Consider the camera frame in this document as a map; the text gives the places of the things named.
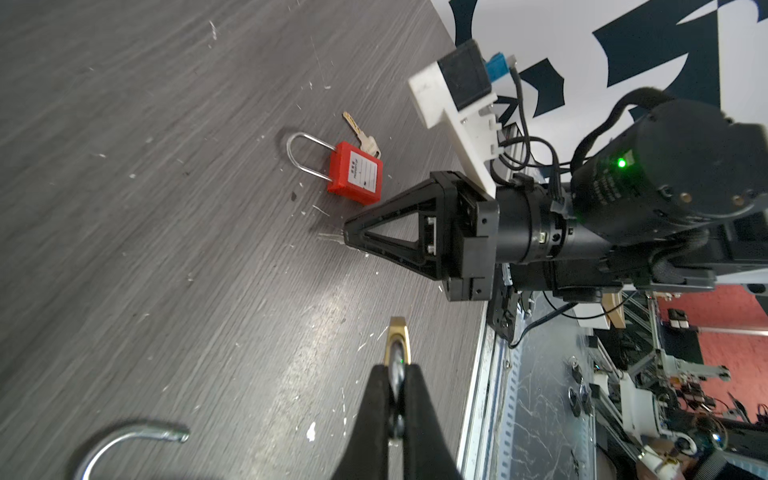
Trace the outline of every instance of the padlock shackle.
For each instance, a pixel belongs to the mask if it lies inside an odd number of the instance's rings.
[[[290,159],[290,163],[292,163],[296,168],[298,168],[301,171],[305,171],[308,174],[314,175],[315,177],[320,177],[323,180],[332,181],[331,178],[328,177],[327,175],[323,175],[323,174],[321,174],[318,171],[312,170],[311,168],[304,167],[302,164],[300,164],[299,162],[296,161],[296,158],[293,158],[293,153],[290,150],[290,145],[298,137],[308,138],[311,141],[315,142],[316,144],[323,145],[325,148],[327,148],[330,151],[336,151],[336,148],[333,145],[327,144],[326,142],[320,140],[319,138],[313,137],[310,134],[305,134],[302,131],[297,131],[295,134],[293,134],[290,137],[288,137],[288,140],[286,141],[286,152],[288,153],[288,158]]]

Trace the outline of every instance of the white label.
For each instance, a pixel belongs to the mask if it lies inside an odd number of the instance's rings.
[[[349,181],[352,185],[376,192],[376,162],[368,160],[361,154],[349,152]]]

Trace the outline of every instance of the blue connector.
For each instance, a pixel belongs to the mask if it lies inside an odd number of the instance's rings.
[[[507,60],[504,55],[497,53],[492,56],[488,63],[485,64],[485,71],[488,72],[488,78],[491,82],[497,81],[509,73],[509,67],[507,66]]]

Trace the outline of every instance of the silver key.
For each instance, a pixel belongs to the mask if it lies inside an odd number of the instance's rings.
[[[376,139],[370,135],[366,135],[365,132],[360,130],[360,127],[357,126],[357,123],[352,119],[352,115],[350,115],[349,112],[345,111],[342,116],[344,117],[344,120],[346,120],[346,123],[349,124],[349,127],[355,132],[358,140],[360,140],[360,150],[373,157],[381,157],[382,152],[379,150],[379,145],[376,144]]]

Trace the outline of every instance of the triangular hole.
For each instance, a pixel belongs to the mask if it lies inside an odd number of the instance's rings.
[[[413,212],[405,217],[377,225],[368,231],[406,242],[415,242],[419,239],[419,213]]]

